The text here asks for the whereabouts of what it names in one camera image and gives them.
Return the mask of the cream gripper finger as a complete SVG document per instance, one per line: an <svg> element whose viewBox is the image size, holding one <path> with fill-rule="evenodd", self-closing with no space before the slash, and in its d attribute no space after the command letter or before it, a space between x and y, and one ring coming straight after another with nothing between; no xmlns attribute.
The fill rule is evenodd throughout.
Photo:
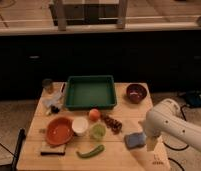
<svg viewBox="0 0 201 171"><path fill-rule="evenodd" d="M146 138L146 147L148 151L153 151L158 143L156 137L147 137Z"/></svg>

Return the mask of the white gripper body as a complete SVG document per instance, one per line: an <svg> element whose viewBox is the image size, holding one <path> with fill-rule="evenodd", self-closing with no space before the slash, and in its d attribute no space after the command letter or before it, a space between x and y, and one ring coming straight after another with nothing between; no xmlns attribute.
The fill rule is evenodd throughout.
<svg viewBox="0 0 201 171"><path fill-rule="evenodd" d="M157 130L151 123L146 120L139 121L139 124L142 127L143 132L148 138L159 138L161 133Z"/></svg>

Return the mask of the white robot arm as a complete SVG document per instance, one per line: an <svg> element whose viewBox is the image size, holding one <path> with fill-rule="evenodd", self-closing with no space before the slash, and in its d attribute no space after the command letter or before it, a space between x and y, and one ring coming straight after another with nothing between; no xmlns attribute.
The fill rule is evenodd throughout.
<svg viewBox="0 0 201 171"><path fill-rule="evenodd" d="M161 133L166 132L201 152L201 127L178 118L179 112L180 106L170 98L147 111L145 119L139 124L146 135L148 151L155 149Z"/></svg>

